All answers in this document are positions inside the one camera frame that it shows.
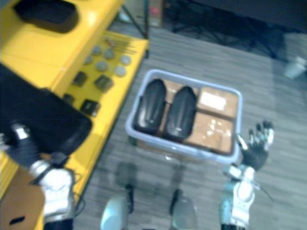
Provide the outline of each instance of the cardboard box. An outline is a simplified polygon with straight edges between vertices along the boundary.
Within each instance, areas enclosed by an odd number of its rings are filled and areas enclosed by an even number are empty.
[[[169,80],[164,80],[161,79],[166,87],[166,97],[165,97],[165,101],[169,104],[173,103],[174,97],[176,95],[176,93],[181,90],[182,87],[186,86],[184,84],[180,84],[177,82],[173,82],[173,81],[169,81]],[[197,97],[198,95],[198,89],[196,88],[192,88],[193,92],[195,94],[195,96]]]
[[[200,90],[197,111],[233,120],[237,115],[238,96],[210,87]]]
[[[165,156],[165,158],[167,158],[168,160],[169,160],[169,158],[171,158],[171,159],[176,159],[178,161],[187,162],[187,163],[202,163],[203,162],[200,159],[196,159],[196,158],[193,158],[193,157],[187,157],[187,156],[184,156],[184,155],[179,154],[177,152],[171,152],[171,151],[167,151],[167,150],[164,150],[164,149],[160,149],[158,147],[149,146],[146,142],[144,142],[142,140],[136,140],[136,145],[138,147],[140,147],[141,149],[144,149],[146,151],[161,154],[161,155]]]
[[[232,152],[232,132],[232,122],[211,115],[196,113],[192,133],[183,143],[205,147],[227,155]]]
[[[170,104],[166,103],[165,104],[164,113],[163,113],[163,117],[162,117],[162,121],[161,121],[159,130],[158,130],[158,133],[157,133],[157,136],[159,136],[159,137],[161,137],[163,135],[163,133],[164,133],[164,128],[165,128],[165,124],[166,124],[166,119],[167,119],[167,114],[168,114],[168,111],[169,111],[169,107],[170,107]]]
[[[135,21],[144,25],[144,3],[140,0],[126,0],[125,6],[135,19]],[[161,27],[163,19],[163,0],[149,0],[149,25],[153,27]],[[123,21],[130,22],[124,11],[120,17]]]
[[[45,197],[28,172],[18,169],[1,203],[1,230],[31,230],[43,210]]]

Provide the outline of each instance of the yellow table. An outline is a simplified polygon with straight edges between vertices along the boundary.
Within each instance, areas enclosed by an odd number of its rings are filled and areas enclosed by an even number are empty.
[[[107,32],[105,35],[127,45],[120,52],[133,48],[132,63],[127,67],[125,77],[119,78],[111,71],[108,76],[114,86],[108,93],[98,93],[70,86],[73,78],[83,66],[86,57],[94,45],[101,42],[105,30],[116,16],[124,0],[68,0],[77,6],[80,20],[76,27],[59,34],[34,25],[23,23],[12,9],[18,0],[13,0],[1,10],[0,48],[1,62],[38,88],[49,88],[58,96],[65,92],[76,97],[74,107],[80,109],[84,98],[92,98],[102,105],[95,118],[91,117],[93,128],[81,147],[71,155],[67,167],[75,170],[81,177],[74,186],[74,191],[81,194],[91,174],[101,148],[112,129],[117,113],[134,75],[142,60],[149,42],[121,34]],[[84,71],[97,77],[97,73],[84,67]],[[5,153],[1,157],[1,193],[2,197],[18,166]],[[36,230],[42,229],[42,218],[38,219]]]

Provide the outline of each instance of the gray plastic bin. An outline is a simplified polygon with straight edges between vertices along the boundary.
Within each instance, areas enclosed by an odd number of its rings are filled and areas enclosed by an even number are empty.
[[[225,86],[221,86],[221,85],[217,85],[217,84],[213,84],[213,83],[209,83],[209,82],[205,82],[201,80],[196,80],[192,78],[187,78],[187,77],[184,77],[178,74],[174,74],[174,73],[170,73],[170,72],[166,72],[162,70],[153,69],[146,73],[143,83],[136,97],[136,100],[134,101],[131,113],[129,114],[128,119],[126,121],[126,132],[128,133],[128,135],[133,138],[144,141],[148,146],[152,146],[155,148],[159,148],[161,150],[166,150],[169,152],[180,154],[185,157],[191,157],[191,158],[200,159],[200,160],[214,160],[214,161],[218,161],[223,164],[231,164],[235,162],[240,155],[238,144],[235,144],[232,155],[224,156],[224,155],[218,155],[214,152],[206,151],[203,149],[198,149],[196,147],[176,143],[176,142],[166,140],[160,137],[151,136],[151,135],[139,132],[133,128],[133,120],[134,120],[134,116],[135,116],[135,113],[139,105],[140,98],[142,97],[147,84],[157,78],[174,81],[174,82],[185,84],[187,86],[198,88],[198,89],[200,89],[201,87],[209,86],[209,87],[216,88],[219,90],[235,93],[236,95],[238,95],[238,107],[237,107],[238,112],[237,112],[237,117],[236,117],[236,121],[234,124],[235,132],[237,133],[241,132],[243,98],[239,91],[229,88],[229,87],[225,87]]]

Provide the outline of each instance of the floor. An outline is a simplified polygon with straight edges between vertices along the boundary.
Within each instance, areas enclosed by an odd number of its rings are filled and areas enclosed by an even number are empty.
[[[137,35],[130,25],[112,30]],[[242,134],[256,122],[274,122],[275,141],[258,182],[275,199],[258,191],[250,211],[251,230],[304,230],[307,226],[307,80],[282,75],[284,63],[268,57],[173,34],[151,30],[150,58],[144,60],[118,120],[109,136],[83,198],[86,207],[75,220],[76,230],[99,229],[107,200],[128,182],[135,185],[135,207],[129,229],[165,230],[169,205],[180,187],[198,209],[199,229],[220,228],[222,165],[213,161],[180,166],[176,160],[142,150],[128,142],[125,121],[145,73],[163,69],[241,91],[244,97]]]

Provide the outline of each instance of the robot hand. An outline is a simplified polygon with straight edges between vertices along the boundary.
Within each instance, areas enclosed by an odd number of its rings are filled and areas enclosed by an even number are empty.
[[[45,195],[44,230],[71,230],[75,215],[72,189],[74,173],[54,168],[47,160],[43,160],[27,127],[14,124],[12,130],[16,135],[15,144],[7,145],[3,140],[4,135],[0,144],[14,161],[29,170],[35,177],[34,183],[41,186]]]
[[[263,121],[263,128],[259,123],[256,124],[256,135],[254,135],[252,129],[249,131],[248,144],[246,144],[241,135],[237,134],[236,141],[243,155],[241,164],[252,167],[255,171],[262,168],[269,155],[269,148],[273,143],[273,139],[273,124],[267,121]]]
[[[260,186],[255,182],[255,171],[262,168],[273,143],[274,131],[270,122],[263,122],[263,129],[256,124],[256,135],[249,131],[249,142],[238,134],[243,160],[239,166],[226,166],[224,174],[231,178],[224,185],[223,199],[220,205],[220,223],[222,230],[246,230],[249,227],[249,208],[255,199],[255,190]]]
[[[1,148],[19,165],[29,169],[31,165],[40,160],[38,147],[30,137],[29,130],[21,125],[12,125],[15,133],[16,141],[14,145],[8,145],[9,140],[5,139],[5,135],[1,134]]]

